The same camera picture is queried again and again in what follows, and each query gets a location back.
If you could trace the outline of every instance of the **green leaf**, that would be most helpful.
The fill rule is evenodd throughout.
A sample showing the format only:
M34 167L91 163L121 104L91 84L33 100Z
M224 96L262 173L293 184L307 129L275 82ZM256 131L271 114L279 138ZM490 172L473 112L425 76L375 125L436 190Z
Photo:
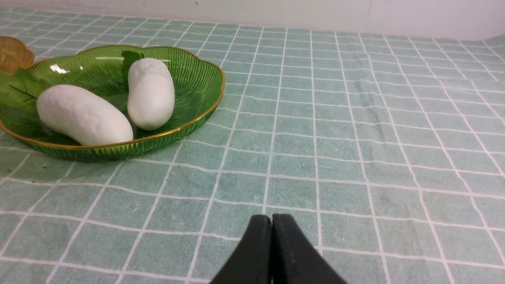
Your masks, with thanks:
M123 65L121 66L121 72L123 74L124 84L128 89L128 71L130 71L130 67L135 61L144 58L144 54L133 51L123 51L121 55L124 58Z
M37 97L50 86L26 69L18 69L14 75L0 71L0 104L37 115Z

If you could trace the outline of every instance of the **white radish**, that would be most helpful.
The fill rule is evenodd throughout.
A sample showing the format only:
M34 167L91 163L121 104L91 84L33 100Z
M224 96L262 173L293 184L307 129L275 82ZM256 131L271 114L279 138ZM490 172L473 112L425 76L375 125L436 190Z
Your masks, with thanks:
M133 85L138 82L139 78L146 73L156 73L163 75L169 82L172 82L172 76L168 71L167 65L163 61L155 58L142 58L130 66L128 70L128 87L133 89Z
M117 108L88 90L56 85L37 98L40 120L83 146L133 140L130 122Z
M174 84L158 73L145 73L130 89L128 115L139 128L154 130L167 123L174 104Z
M144 130L163 126L175 104L174 82L165 63L154 58L135 61L128 71L128 115Z

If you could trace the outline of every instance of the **white grid line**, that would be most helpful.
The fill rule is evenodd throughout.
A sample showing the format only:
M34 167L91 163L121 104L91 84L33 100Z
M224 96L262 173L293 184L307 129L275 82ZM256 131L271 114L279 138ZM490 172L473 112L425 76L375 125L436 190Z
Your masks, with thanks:
M98 201L100 200L100 197L102 197L102 195L104 194L104 191L107 188L107 185L114 178L114 176L118 172L118 170L121 167L121 165L122 165L122 163L120 163L116 167L116 169L114 170L114 172L112 173L112 175L109 177L109 179L107 179L106 183L104 184L104 186L102 187L102 189L100 190L100 192L96 195L96 198L94 199L93 203L91 204L91 206L89 207L88 211L86 212L86 215L84 215L83 220L79 223L79 225L77 226L77 229L75 229L74 233L70 237L70 240L69 240L67 246L65 247L65 250L64 250L63 254L60 257L60 259L58 261L58 264L52 269L51 273L49 274L49 276L45 280L45 284L49 284L51 282L51 280L53 279L54 275L58 271L58 268L60 268L61 264L64 262L65 257L67 256L67 254L68 254L68 252L70 250L70 247L72 246L72 244L74 243L75 239L77 238L77 235L79 235L79 233L81 232L81 229L82 229L82 227L85 224L85 221L88 219L88 217L93 212L93 209L95 208L95 206L97 205Z
M29 156L30 156L30 154L26 155L26 158L25 158L25 160L24 160L24 161L26 161L26 160L27 160L27 158L28 158ZM37 202L35 202L35 203L34 203L34 204L33 204L33 205L32 205L32 206L28 209L28 211L27 211L27 213L28 213L28 214L29 214L29 213L31 213L31 212L33 211L33 209L35 209L35 207L37 207L37 205L38 205L39 203L41 203L41 202L45 199L45 197L46 197L46 196L48 196L48 195L49 195L49 193L51 193L51 192L52 192L52 191L56 188L56 186L58 186L58 183L60 183L60 181L61 181L62 179L64 179L65 177L67 177L67 176L70 174L70 171L72 170L72 168L74 167L74 165L75 165L75 162L74 162L74 163L72 163L72 164L70 165L70 167L68 168L68 170L67 170L67 172L65 173L65 175L64 175L63 177L61 177L60 179L58 179L58 180L56 181L56 183L55 183L53 186L51 186L51 187L50 187L50 188L49 188L49 189L48 189L48 190L47 190L47 191L46 191L46 192L42 195L42 197L40 197L40 198L39 198L39 200L38 200ZM7 247L8 247L8 246L9 246L9 244L12 242L12 240L14 239L14 236L17 234L17 232L19 231L19 229L21 228L21 226L23 225L23 223L25 222L25 220L26 220L26 218L27 218L27 217L28 217L28 215L24 215L24 216L21 218L21 220L19 221L19 223L18 223L18 225L16 226L16 228L14 228L14 231L12 231L11 235L9 236L9 238L7 239L7 241L5 242L4 247L3 247L3 248L2 248L2 250L0 251L0 256L4 255L5 251L7 250Z
M256 51L258 51L259 47L260 46L259 46L259 41L258 41L258 45L256 46ZM245 93L245 90L247 89L247 84L249 83L249 79L250 79L250 75L247 77L247 81L245 83L245 87L244 87L244 91L243 91L244 93ZM240 98L240 102L238 104L238 110L240 110L240 107L242 106L242 102L243 102L243 97ZM229 134L229 137L228 137L228 141L226 142L226 148L224 150L223 158L221 160L221 164L219 166L219 171L218 171L218 174L216 176L216 183L214 184L214 189L212 190L211 198L209 199L209 204L208 204L207 209L205 211L204 220L202 221L202 224L201 224L200 233L205 232L205 226L207 225L207 220L208 220L209 215L210 215L210 211L211 211L211 207L212 207L212 202L213 202L213 200L214 200L214 198L216 196L216 192L218 190L219 180L221 178L221 173L222 173L225 161L226 161L226 157L227 157L227 154L228 154L228 149L230 147L231 139L232 139L232 136L233 136L233 131L234 131L235 125L237 124L237 120L238 120L238 115L235 116L235 120L233 121L233 125L231 127L230 134ZM187 275L187 279L186 279L185 284L189 284L189 279L192 277L193 270L194 270L194 267L195 267L195 264L196 264L196 260L198 258L198 252L199 252L200 246L201 246L201 240L202 240L202 237L201 237L201 235L199 235L198 236L198 240L196 241L196 246L195 246L195 249L194 249L193 259L191 260L191 264L189 266L189 271L188 271L188 275Z
M317 133L316 133L316 97L314 94L314 50L313 50L313 41L312 41L312 31L310 31L310 44L311 44L311 87L312 87L312 131L314 136L314 172L316 178L316 216L317 216L317 239L318 246L321 247L323 245L323 225L321 221L321 195L319 191L319 162L318 162L318 152L317 152Z
M381 86L380 86L380 85L379 85L379 83L377 82L377 79L375 79L375 80L376 80L377 88L379 89L379 92L380 92L380 90L381 90ZM382 97L382 101L383 101L383 104L387 107L387 102L386 102L386 100L384 99L384 97ZM389 119L393 120L393 117L392 117L392 115L391 115L390 110L387 110L387 112L388 112L388 115L389 115ZM396 136L396 139L397 139L398 141L400 141L399 136L398 136L398 133L397 133L397 129L396 129L396 127L395 127L395 126L393 126L393 132L394 132L394 134L395 134L395 136ZM409 168L409 173L410 173L410 174L411 174L411 176L412 176L412 180L414 181L414 183L416 184L416 186L417 186L418 188L420 188L421 186L420 186L420 184L418 183L418 181L417 181L417 179L416 179L415 172L412 170L412 166L411 166L411 165L410 165L410 163L409 163L409 159L408 159L408 157L407 157L407 154L405 153L405 150L403 149L403 147L402 147L401 145L400 145L400 151L401 151L401 154L403 155L403 158L405 159L405 162L407 163L407 167ZM435 227L434 227L434 225L433 225L433 222L431 221L430 215L429 215L429 213L428 213L428 209L427 209L427 207L426 207L426 204L424 203L423 194L422 194L422 192L421 192L420 190L418 191L418 195L419 195L419 202L421 203L421 206L422 206L422 208L423 208L423 213L424 213L424 215L425 215L426 219L428 220L428 224L429 224L430 229L431 229L431 232L432 232L432 234L433 234L433 238L435 239L435 243L436 243L436 245L437 245L437 249L438 249L438 251L439 251L440 258L442 259L442 263L443 263L443 265L444 265L444 269L445 269L445 272L446 272L446 274L447 274L447 278L449 279L449 282L450 282L451 284L454 284L454 283L455 283L455 281L454 281L454 278L452 277L452 272L451 272L451 270L450 270L450 268L449 268L449 265L447 264L447 261L446 261L446 259L445 259L445 254L444 254L444 251L443 251L443 248L442 248L442 244L440 243L440 240L439 240L439 238L438 238L438 234L437 234L437 232L436 232L436 230L435 230Z
M466 118L462 115L461 111L459 110L458 106L452 102L452 105L454 106L454 108L456 108L456 110L459 112L459 114L462 116L463 120L465 121L466 125L468 126L469 129L471 129L471 131L473 132L475 138L477 139L477 141L479 142L480 146L487 152L487 148L486 146L484 145L484 143L481 141L481 139L479 138L479 136L474 132L473 130L473 127L468 123L468 121L466 120ZM428 119L428 122L430 123L431 125L431 121L429 120L428 118L428 114L426 114L426 118ZM440 145L442 146L443 148L443 142L442 140L438 137L438 134L435 130L433 130L433 132L435 133L435 136L437 137L437 139L439 140L440 142ZM447 156L447 159L449 160L451 166L456 170L456 166L454 165L453 161L452 161L452 158L450 157L450 155L447 153L447 150L445 149L442 149L445 153L445 155ZM493 164L496 166L496 168L498 169L498 171L500 172L500 174L502 176L505 176L505 174L503 173L503 171L501 170L500 166L498 165L498 163L496 162L496 160L494 159L494 157L490 154L490 153L487 153L488 157L491 159L491 161L493 162ZM458 176L459 179L461 179L461 181L463 182L463 184L465 185L465 188L469 191L469 192L472 192L472 189L470 188L470 186L468 185L467 181L462 178L458 171L456 171L456 175ZM482 211L478 208L477 204L475 203L475 199L474 198L470 198L470 201L472 202L472 206L474 207L475 211L477 211L477 213L479 214L480 216L480 219L484 225L485 228L487 228L487 221L484 217L484 214L482 214ZM486 229L487 230L487 233L489 234L489 237L491 238L491 241L493 242L494 246L496 247L496 251L498 252L498 255L500 256L500 259L501 261L503 262L503 264L505 264L505 256L503 255L503 252L501 251L501 248L499 247L499 244L496 240L496 238L493 236L493 234L491 233L491 231L489 229Z
M338 57L341 58L341 56L340 56L340 47L339 47L339 44L338 44L338 38L337 38L336 34L335 34L335 42L337 44L337 51L339 53ZM352 108L351 108L351 105L350 105L350 97L349 97L349 94L348 94L347 83L346 83L346 80L345 80L345 72L343 70L342 70L342 78L343 78L343 81L344 81L345 93L347 94L347 103L348 103L348 107L349 107L349 113L350 113L350 118L351 118L351 122L352 122L352 128L353 128L354 136L355 136L355 140L356 140L356 147L358 149L358 156L359 156L359 159L360 159L361 172L362 172L362 175L363 175L363 179L365 179L365 182L369 183L370 181L368 180L368 177L367 177L367 174L366 174L366 169L365 169L365 164L363 162L363 160L364 160L363 159L363 154L361 153L361 145L360 145L360 142L359 142L358 130L356 128L356 123L355 123L355 120L354 120L354 114L352 113ZM374 203L373 203L373 200L372 200L372 190L370 189L369 185L367 186L367 197L368 197L368 203L369 203L369 206L370 206L370 212L372 214L372 221L373 221L373 224L374 224L375 236L377 238L377 246L379 247L379 253L380 253L381 259L382 259L382 268L384 269L384 276L386 277L386 283L389 284L389 283L391 283L391 277L389 275L389 269L387 267L387 261L386 261L385 255L384 255L384 246L382 244L382 237L381 237L380 230L379 230L379 224L378 224L377 218L375 216L375 208L374 208Z
M263 208L261 210L261 213L263 215L266 214L267 211L267 200L268 200L268 189L270 188L270 173L272 171L272 160L273 160L273 153L274 153L274 145L275 145L275 132L276 132L276 127L277 127L277 115L279 113L279 102L280 102L280 97L281 97L281 84L282 84L282 70L284 69L284 54L286 53L286 39L287 39L287 30L286 34L284 35L284 50L283 52L283 57L281 61L281 71L280 71L280 77L279 77L279 86L277 90L277 100L275 100L275 115L274 115L274 124L272 128L272 139L270 140L270 152L268 154L268 164L267 164L267 178L265 179L265 192L263 194ZM245 95L245 90L241 96L242 98L246 98L247 96Z

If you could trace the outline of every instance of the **bowl rim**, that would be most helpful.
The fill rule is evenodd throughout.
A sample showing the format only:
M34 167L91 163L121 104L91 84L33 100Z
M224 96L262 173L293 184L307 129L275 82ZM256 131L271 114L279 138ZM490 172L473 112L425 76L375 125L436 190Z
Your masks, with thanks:
M48 59L43 59L43 60L40 60L40 61L37 61L37 62L33 63L28 68L32 68L33 66L35 66L35 65L37 65L39 63L43 63L43 62L46 62L46 61L49 61L49 60L63 59L63 58L72 58L72 57L76 57L78 55L81 55L83 53L86 53L86 52L89 52L89 51L92 51L92 50L97 50L97 49L102 49L102 48L112 48L112 47L124 47L124 48L140 49L140 50L167 48L167 49L177 49L177 50L189 53L193 57L195 57L197 60L199 60L201 62L204 62L204 63L211 64L214 67L216 67L219 70L219 72L221 72L221 76L223 76L223 80L221 81L221 90L220 90L219 97L216 100L216 102L210 108L208 108L206 111L204 111L202 114L200 114L196 118L193 118L191 121L186 122L186 123L184 123L181 126L178 126L176 128L170 129L170 130L162 132L162 133L154 134L154 135L147 136L147 137L137 138L137 139L133 139L133 140L130 140L130 141L120 142L120 143L102 144L102 145L94 145L94 146L64 145L64 144L47 143L47 142L31 139L31 138L28 138L28 137L24 137L22 135L19 135L17 133L12 132L10 129L8 129L4 125L4 122L2 120L0 120L0 129L3 130L6 134L12 136L15 139L18 139L18 140L21 140L21 141L24 141L24 142L27 142L27 143L36 144L36 145L39 145L39 146L51 147L51 148L68 149L68 150L92 150L92 149L116 147L116 146L123 146L123 145L129 145L129 144L139 143L139 142L142 142L142 141L151 140L151 139L154 139L154 138L158 138L158 137L162 137L162 136L167 136L167 135L170 135L172 133L178 132L178 131L180 131L180 130L182 130L182 129L184 129L184 128L186 128L186 127L188 127L188 126L190 126L190 125L192 125L194 123L197 123L199 120L201 120L204 117L206 117L211 111L213 111L213 110L215 110L217 108L218 104L223 99L224 87L225 87L225 82L226 82L226 78L225 78L225 74L224 74L223 69L221 69L221 67L219 67L217 64L215 64L213 62L202 60L196 54L194 54L194 53L192 53L190 51L187 51L185 49L178 48L176 46L158 45L158 46L148 46L148 47L143 48L141 46L130 45L130 44L108 44L108 45L101 45L101 46L96 46L94 48L86 49L84 51L78 52L78 53L76 53L74 55L70 55L70 56L58 56L58 57L52 57L52 58L48 58Z

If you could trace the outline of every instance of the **green glass bowl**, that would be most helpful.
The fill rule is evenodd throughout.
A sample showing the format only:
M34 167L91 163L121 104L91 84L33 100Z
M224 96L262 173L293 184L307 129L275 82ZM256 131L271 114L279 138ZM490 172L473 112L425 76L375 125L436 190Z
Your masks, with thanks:
M132 124L134 140L90 147L50 130L39 119L36 97L57 84L85 88L127 115L128 68L142 57L165 62L174 81L174 111L162 127L146 131ZM160 149L202 126L221 101L224 85L221 68L180 48L99 46L73 56L43 60L14 75L0 71L0 128L27 146L54 157L75 161L125 160Z

